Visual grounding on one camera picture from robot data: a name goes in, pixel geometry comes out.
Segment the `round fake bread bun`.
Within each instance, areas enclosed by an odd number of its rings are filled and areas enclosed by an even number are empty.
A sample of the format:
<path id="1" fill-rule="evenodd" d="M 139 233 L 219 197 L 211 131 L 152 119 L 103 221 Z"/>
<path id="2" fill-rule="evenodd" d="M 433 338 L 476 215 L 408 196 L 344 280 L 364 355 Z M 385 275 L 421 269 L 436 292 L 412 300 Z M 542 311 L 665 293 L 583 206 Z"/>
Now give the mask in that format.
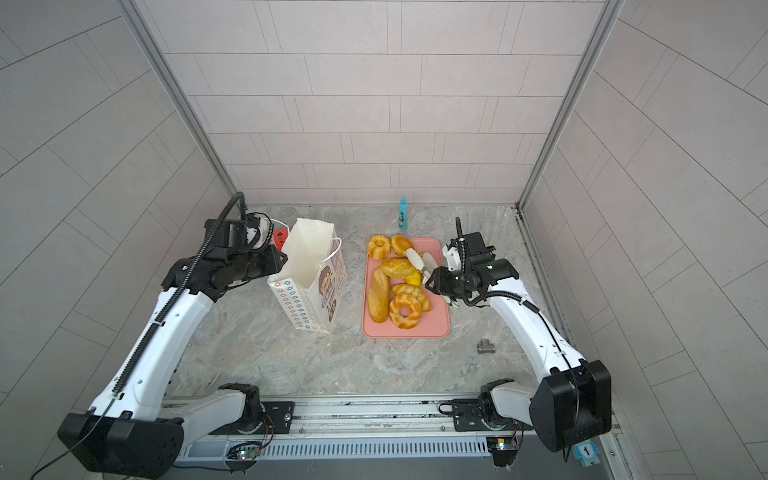
<path id="1" fill-rule="evenodd" d="M 392 251 L 399 257 L 406 257 L 409 250 L 414 250 L 412 242 L 402 235 L 394 235 L 390 239 Z"/>

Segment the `oval glazed fake bread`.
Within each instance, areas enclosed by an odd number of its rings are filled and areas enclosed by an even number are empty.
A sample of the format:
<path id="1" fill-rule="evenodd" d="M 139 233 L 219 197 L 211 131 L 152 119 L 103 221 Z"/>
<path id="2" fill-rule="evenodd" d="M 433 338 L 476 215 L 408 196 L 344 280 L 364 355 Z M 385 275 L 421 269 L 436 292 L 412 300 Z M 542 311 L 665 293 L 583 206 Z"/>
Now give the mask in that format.
<path id="1" fill-rule="evenodd" d="M 407 258 L 391 258 L 384 260 L 380 265 L 381 270 L 389 277 L 396 279 L 406 279 L 418 270 L 411 264 Z"/>

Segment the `white printed paper bag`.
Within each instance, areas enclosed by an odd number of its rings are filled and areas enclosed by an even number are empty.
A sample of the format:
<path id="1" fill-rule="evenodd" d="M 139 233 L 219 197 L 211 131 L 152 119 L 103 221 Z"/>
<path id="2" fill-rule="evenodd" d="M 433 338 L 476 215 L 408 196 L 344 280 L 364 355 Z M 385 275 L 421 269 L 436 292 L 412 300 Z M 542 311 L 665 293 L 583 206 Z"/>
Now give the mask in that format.
<path id="1" fill-rule="evenodd" d="M 294 328 L 329 334 L 347 272 L 335 226 L 298 218 L 282 253 L 288 257 L 268 285 Z"/>

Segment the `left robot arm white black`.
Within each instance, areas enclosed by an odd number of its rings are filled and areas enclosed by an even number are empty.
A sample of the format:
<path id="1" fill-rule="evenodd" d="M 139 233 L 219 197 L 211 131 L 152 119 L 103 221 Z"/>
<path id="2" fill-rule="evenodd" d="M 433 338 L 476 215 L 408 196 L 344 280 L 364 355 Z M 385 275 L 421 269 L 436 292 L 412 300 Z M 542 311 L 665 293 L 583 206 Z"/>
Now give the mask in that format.
<path id="1" fill-rule="evenodd" d="M 177 261 L 162 282 L 140 339 L 85 414 L 69 414 L 57 436 L 90 472 L 157 479 L 187 445 L 222 427 L 252 433 L 265 422 L 259 390 L 229 383 L 164 417 L 162 402 L 201 320 L 227 291 L 276 274 L 276 246 L 237 254 L 207 250 Z"/>

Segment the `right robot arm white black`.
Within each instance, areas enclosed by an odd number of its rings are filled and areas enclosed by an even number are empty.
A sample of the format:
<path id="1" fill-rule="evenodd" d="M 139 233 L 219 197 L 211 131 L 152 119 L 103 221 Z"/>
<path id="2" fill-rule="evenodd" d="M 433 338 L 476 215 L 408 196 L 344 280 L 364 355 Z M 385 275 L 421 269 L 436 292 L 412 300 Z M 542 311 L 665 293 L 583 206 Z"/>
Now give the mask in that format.
<path id="1" fill-rule="evenodd" d="M 488 428 L 498 430 L 514 421 L 529 425 L 553 452 L 610 431 L 609 371 L 599 360 L 587 361 L 556 331 L 508 260 L 496 258 L 490 247 L 472 250 L 464 241 L 443 249 L 444 266 L 413 249 L 406 257 L 424 272 L 426 288 L 451 304 L 491 307 L 534 369 L 536 387 L 512 379 L 482 387 L 480 417 Z"/>

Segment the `braided fake bread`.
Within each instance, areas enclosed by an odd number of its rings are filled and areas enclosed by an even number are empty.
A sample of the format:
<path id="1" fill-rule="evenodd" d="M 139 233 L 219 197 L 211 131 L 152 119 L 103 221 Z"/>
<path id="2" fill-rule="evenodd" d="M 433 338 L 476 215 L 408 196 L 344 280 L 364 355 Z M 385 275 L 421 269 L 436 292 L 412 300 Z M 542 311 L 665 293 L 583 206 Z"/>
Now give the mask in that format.
<path id="1" fill-rule="evenodd" d="M 421 287 L 410 285 L 407 283 L 396 284 L 392 287 L 392 291 L 395 295 L 406 294 L 414 297 L 419 304 L 423 312 L 429 312 L 432 310 L 432 304 L 428 296 L 424 293 Z"/>

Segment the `long loaf fake bread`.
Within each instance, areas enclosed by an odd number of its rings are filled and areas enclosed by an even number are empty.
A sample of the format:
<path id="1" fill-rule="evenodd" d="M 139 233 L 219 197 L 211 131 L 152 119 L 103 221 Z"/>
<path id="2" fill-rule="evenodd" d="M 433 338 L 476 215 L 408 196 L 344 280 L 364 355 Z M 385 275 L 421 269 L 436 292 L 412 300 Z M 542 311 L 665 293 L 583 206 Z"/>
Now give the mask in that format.
<path id="1" fill-rule="evenodd" d="M 381 267 L 373 271 L 367 295 L 369 316 L 376 323 L 383 323 L 389 316 L 390 277 Z"/>

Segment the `red shark plush toy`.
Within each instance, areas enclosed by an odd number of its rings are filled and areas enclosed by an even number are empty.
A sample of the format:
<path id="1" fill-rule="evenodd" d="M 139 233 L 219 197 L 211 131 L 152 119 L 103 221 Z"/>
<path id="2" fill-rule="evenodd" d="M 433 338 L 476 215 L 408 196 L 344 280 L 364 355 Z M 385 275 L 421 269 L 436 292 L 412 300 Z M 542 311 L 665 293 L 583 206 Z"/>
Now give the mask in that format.
<path id="1" fill-rule="evenodd" d="M 287 228 L 279 228 L 273 232 L 273 243 L 275 247 L 282 251 L 283 247 L 288 239 L 289 230 Z"/>

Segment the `teal small bottle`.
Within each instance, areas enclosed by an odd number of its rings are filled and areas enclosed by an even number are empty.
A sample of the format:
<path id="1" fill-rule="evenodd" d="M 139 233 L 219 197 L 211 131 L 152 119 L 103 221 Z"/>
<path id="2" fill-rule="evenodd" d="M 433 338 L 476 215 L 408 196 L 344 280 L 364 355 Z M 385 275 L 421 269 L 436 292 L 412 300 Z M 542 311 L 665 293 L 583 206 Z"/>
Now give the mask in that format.
<path id="1" fill-rule="evenodd" d="M 408 229 L 408 202 L 405 195 L 401 196 L 398 209 L 398 228 L 401 231 Z"/>

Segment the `pink plastic tray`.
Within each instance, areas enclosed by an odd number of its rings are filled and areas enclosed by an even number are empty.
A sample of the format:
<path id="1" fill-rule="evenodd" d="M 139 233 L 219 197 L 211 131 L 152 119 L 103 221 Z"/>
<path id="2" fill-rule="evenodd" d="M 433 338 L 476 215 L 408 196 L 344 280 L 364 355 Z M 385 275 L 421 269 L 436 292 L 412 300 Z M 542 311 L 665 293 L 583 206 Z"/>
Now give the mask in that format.
<path id="1" fill-rule="evenodd" d="M 410 238 L 419 253 L 429 253 L 435 259 L 438 266 L 442 266 L 442 245 L 435 238 Z M 419 323 L 411 329 L 400 329 L 391 320 L 374 322 L 368 312 L 367 296 L 373 271 L 379 267 L 382 260 L 368 257 L 366 263 L 366 282 L 363 300 L 362 331 L 369 338 L 442 338 L 450 332 L 450 314 L 446 301 L 440 295 L 428 290 L 426 296 L 430 300 L 433 309 L 422 313 Z"/>

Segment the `small grey metal fitting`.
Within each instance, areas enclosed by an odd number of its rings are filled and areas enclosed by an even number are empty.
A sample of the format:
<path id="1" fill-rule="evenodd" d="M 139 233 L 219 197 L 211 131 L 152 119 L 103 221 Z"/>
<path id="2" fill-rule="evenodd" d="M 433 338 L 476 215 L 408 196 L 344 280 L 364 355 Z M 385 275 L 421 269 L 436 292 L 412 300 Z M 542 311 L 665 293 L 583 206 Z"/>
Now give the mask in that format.
<path id="1" fill-rule="evenodd" d="M 477 352 L 479 354 L 492 354 L 496 351 L 495 345 L 488 339 L 481 339 L 477 344 Z"/>

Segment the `right circuit board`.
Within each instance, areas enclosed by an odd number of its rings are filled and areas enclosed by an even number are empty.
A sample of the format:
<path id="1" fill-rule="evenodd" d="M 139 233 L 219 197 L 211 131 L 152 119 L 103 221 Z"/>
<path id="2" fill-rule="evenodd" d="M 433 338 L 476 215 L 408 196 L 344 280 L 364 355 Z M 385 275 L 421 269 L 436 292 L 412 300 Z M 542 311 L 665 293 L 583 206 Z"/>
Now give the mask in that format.
<path id="1" fill-rule="evenodd" d="M 520 442 L 515 437 L 487 437 L 486 444 L 496 468 L 509 469 L 517 460 Z"/>

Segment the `left green circuit board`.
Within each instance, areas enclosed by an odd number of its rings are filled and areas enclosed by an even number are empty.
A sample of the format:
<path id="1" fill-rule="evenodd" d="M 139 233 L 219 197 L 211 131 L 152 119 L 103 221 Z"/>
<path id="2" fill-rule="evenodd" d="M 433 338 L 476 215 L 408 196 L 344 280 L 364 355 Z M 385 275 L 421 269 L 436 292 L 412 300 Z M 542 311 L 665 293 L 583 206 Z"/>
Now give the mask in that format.
<path id="1" fill-rule="evenodd" d="M 226 454 L 226 459 L 230 461 L 256 461 L 261 454 L 261 450 L 262 444 L 260 442 L 244 442 L 232 446 Z"/>

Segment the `blue owl number tag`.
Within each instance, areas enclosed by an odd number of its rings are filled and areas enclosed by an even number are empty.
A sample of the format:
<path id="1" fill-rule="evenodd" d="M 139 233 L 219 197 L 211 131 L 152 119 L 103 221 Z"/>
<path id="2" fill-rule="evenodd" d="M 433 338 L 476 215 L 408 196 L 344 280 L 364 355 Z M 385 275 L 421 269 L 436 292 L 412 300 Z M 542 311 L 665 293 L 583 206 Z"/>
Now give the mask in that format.
<path id="1" fill-rule="evenodd" d="M 592 440 L 586 440 L 571 447 L 572 455 L 585 468 L 601 463 L 599 449 Z"/>

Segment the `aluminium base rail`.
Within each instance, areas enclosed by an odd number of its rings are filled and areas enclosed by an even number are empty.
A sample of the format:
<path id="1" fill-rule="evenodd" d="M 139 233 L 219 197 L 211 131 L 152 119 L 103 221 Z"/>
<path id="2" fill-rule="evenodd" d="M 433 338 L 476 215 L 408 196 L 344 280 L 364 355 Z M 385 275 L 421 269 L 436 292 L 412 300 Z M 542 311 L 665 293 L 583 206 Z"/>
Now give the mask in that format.
<path id="1" fill-rule="evenodd" d="M 267 419 L 260 429 L 217 429 L 183 448 L 176 466 L 246 471 L 278 460 L 491 459 L 487 437 L 549 450 L 518 421 L 488 428 L 474 395 L 266 397 L 262 405 Z M 262 444 L 256 461 L 226 459 L 232 446 L 249 441 Z"/>

